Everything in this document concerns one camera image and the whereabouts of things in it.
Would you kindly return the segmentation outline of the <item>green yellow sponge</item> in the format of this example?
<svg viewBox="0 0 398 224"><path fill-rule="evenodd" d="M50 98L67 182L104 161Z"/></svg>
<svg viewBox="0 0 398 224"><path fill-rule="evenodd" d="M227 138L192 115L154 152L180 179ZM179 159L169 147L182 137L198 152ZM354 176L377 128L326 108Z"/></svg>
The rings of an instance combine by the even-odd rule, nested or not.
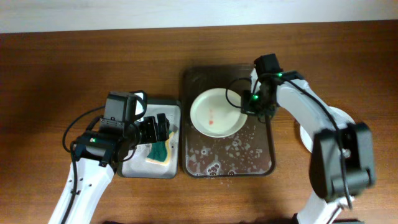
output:
<svg viewBox="0 0 398 224"><path fill-rule="evenodd" d="M174 132L170 131L168 140L151 144L150 153L147 155L146 161L154 164L160 164L162 166L169 164L172 154L170 141L172 140L174 134Z"/></svg>

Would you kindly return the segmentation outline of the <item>cream white plate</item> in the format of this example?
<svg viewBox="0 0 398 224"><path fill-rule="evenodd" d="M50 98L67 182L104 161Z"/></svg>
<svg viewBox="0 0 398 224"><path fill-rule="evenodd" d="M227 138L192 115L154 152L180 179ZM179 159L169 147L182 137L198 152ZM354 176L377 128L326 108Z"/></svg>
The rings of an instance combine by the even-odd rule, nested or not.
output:
<svg viewBox="0 0 398 224"><path fill-rule="evenodd" d="M190 120L197 131L212 138L224 138L238 132L248 116L237 105L241 97L225 88L213 88L199 94L190 108Z"/></svg>

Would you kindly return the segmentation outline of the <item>pale blue plate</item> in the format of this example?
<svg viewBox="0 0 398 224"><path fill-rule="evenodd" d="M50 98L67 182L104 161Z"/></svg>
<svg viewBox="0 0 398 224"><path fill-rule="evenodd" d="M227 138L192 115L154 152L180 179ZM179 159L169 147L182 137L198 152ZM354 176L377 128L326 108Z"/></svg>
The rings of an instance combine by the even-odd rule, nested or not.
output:
<svg viewBox="0 0 398 224"><path fill-rule="evenodd" d="M330 106L330 109L333 111L332 115L337 120L339 128L346 128L347 123L355 123L354 119L345 111L343 111L339 108L332 107L332 106ZM309 133L307 133L307 131L302 126L300 126L299 131L300 131L300 138L301 138L303 145L310 153L312 153L312 148L313 148L312 138L310 137Z"/></svg>

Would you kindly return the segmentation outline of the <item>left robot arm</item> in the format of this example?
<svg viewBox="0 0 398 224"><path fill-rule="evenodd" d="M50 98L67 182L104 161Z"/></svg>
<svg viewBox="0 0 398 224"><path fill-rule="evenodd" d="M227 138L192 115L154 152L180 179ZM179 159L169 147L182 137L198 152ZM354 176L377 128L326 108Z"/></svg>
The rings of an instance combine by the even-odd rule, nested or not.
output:
<svg viewBox="0 0 398 224"><path fill-rule="evenodd" d="M133 158L138 146L150 146L151 162L169 161L169 120L163 113L146 116L147 102L142 90L110 92L101 106L104 113L63 145L72 162L50 223L89 223L118 168Z"/></svg>

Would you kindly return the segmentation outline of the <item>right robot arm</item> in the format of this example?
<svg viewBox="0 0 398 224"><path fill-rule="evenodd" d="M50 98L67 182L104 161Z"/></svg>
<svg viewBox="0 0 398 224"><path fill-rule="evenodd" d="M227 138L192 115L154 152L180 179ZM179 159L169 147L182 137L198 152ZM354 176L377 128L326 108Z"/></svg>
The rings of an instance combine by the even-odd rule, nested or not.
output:
<svg viewBox="0 0 398 224"><path fill-rule="evenodd" d="M252 89L243 92L241 112L269 123L287 110L311 134L309 179L313 192L292 223L333 223L354 197L376 183L373 136L365 123L333 115L295 70L283 70L275 54L254 61Z"/></svg>

